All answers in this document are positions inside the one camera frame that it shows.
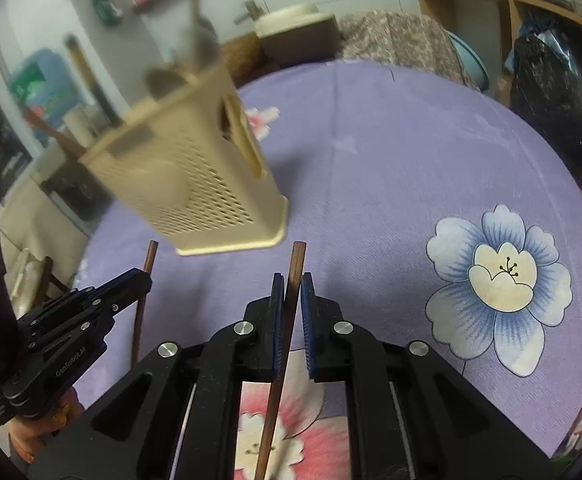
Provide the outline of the left hand yellow nails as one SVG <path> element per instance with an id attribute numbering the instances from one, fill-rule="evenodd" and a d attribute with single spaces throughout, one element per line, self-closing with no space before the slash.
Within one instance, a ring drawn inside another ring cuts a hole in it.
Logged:
<path id="1" fill-rule="evenodd" d="M 16 455 L 31 464 L 46 445 L 46 439 L 82 416 L 85 411 L 77 391 L 70 387 L 47 414 L 40 419 L 16 416 L 6 424 L 9 440 Z"/>

